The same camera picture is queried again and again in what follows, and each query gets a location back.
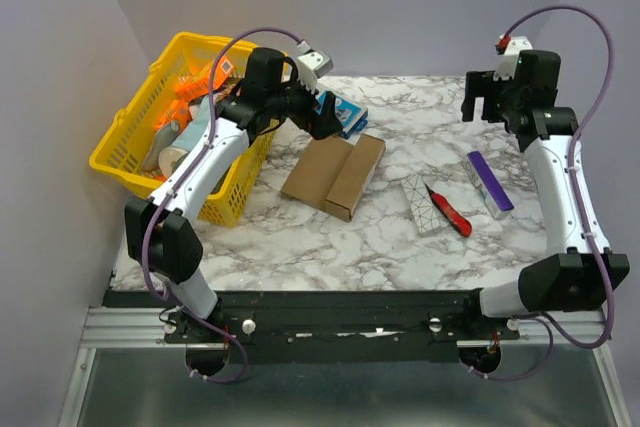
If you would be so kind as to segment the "blue razor box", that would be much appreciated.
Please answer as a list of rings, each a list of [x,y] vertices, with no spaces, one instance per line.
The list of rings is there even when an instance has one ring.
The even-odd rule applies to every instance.
[[[342,123],[340,136],[349,139],[360,133],[368,124],[368,109],[356,105],[352,100],[335,94],[335,113]]]

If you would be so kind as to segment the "beige bottle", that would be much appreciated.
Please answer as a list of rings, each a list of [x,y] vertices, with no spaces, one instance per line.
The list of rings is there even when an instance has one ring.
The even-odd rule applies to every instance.
[[[151,147],[141,164],[142,172],[152,172],[159,168],[159,156],[163,149],[170,147],[180,134],[178,121],[170,121],[162,126],[155,134]]]

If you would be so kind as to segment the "light blue chips bag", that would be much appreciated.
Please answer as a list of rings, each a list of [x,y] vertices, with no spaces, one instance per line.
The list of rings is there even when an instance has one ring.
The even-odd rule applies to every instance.
[[[214,124],[214,136],[210,135],[211,108],[208,95],[198,98],[198,103],[189,105],[189,108],[195,109],[195,117],[171,146],[182,148],[188,152],[194,149],[198,150],[203,145],[212,148],[217,142],[236,133],[237,128],[233,123],[226,119],[217,118]]]

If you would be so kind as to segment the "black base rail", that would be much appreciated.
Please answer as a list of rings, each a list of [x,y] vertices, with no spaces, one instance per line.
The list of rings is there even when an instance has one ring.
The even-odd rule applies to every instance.
[[[199,370],[225,364],[430,361],[495,367],[531,318],[488,318],[471,291],[226,291],[209,327],[163,304],[164,340]]]

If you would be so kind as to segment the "white patterned box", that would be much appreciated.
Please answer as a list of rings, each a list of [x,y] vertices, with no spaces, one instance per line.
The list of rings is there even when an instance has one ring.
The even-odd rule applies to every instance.
[[[440,212],[436,209],[420,174],[400,181],[412,218],[421,236],[435,235],[445,228]]]

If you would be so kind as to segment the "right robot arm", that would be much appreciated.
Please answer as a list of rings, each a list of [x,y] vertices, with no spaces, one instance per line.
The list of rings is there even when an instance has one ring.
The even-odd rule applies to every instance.
[[[496,318],[595,310],[630,270],[627,256],[612,252],[591,205],[581,148],[572,141],[575,112],[555,104],[560,66],[555,52],[517,48],[503,52],[496,69],[466,75],[462,119],[473,120],[481,99],[482,120],[516,137],[538,193],[547,250],[516,280],[482,289],[479,304],[461,312],[461,329],[474,339],[493,331]]]

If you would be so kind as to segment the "orange snack box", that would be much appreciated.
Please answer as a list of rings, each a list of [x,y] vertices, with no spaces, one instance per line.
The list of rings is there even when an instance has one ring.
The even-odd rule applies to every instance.
[[[207,95],[209,92],[209,80],[214,61],[211,60],[200,68],[197,72],[181,77],[175,85],[175,93],[179,99],[185,102]],[[234,72],[234,64],[223,56],[216,64],[213,76],[213,90],[220,89]]]

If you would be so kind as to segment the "orange packet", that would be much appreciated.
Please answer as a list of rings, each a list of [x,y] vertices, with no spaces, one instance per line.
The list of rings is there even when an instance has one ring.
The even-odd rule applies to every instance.
[[[181,99],[176,99],[166,108],[154,125],[154,131],[157,132],[165,125],[176,122],[178,131],[182,132],[192,121],[189,104]]]

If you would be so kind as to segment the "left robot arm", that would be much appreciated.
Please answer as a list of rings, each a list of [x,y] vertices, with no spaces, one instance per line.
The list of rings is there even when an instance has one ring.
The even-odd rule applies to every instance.
[[[317,82],[331,71],[332,59],[307,43],[299,50],[291,58],[254,49],[244,78],[221,100],[206,103],[214,112],[187,158],[149,198],[135,197],[125,206],[129,256],[189,311],[187,329],[201,342],[214,340],[222,327],[214,311],[218,296],[200,270],[203,247],[193,228],[207,197],[274,120],[289,120],[315,140],[342,130],[334,95],[317,99]]]

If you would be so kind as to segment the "purple silver box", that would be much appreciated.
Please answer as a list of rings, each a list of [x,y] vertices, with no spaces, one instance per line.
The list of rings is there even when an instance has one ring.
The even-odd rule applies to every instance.
[[[511,199],[479,151],[466,155],[463,168],[471,184],[482,195],[484,204],[494,219],[501,220],[514,210]]]

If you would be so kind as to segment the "yellow plastic basket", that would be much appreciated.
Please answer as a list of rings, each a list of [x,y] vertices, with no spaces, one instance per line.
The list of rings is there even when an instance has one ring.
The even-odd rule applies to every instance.
[[[141,170],[151,147],[154,125],[177,98],[178,81],[214,60],[228,37],[181,32],[151,64],[149,74],[128,106],[119,110],[90,156],[90,166],[115,178],[138,197],[148,197],[161,183]],[[199,218],[233,227],[241,217],[275,132],[260,136],[230,167],[221,189],[210,195]]]

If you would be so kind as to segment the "brown cardboard express box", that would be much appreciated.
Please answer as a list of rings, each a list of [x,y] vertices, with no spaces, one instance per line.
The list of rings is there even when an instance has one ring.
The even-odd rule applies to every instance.
[[[368,134],[354,144],[339,137],[313,140],[281,193],[349,222],[385,151],[385,142]]]

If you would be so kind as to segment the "aluminium frame rail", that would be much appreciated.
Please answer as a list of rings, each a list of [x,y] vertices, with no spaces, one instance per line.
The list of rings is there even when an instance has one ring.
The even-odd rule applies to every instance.
[[[91,308],[80,338],[84,348],[154,348],[164,342],[159,308]]]

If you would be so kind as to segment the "red black utility knife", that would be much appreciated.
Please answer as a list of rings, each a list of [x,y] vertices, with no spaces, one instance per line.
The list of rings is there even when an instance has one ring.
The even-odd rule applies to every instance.
[[[436,209],[446,218],[454,230],[461,236],[468,238],[472,234],[471,223],[462,216],[441,194],[425,185],[429,198]]]

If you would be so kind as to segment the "white round jar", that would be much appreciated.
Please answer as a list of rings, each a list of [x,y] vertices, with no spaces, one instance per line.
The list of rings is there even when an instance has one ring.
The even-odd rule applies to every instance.
[[[181,165],[189,152],[182,148],[169,146],[163,149],[158,157],[158,165],[161,174],[168,178]]]

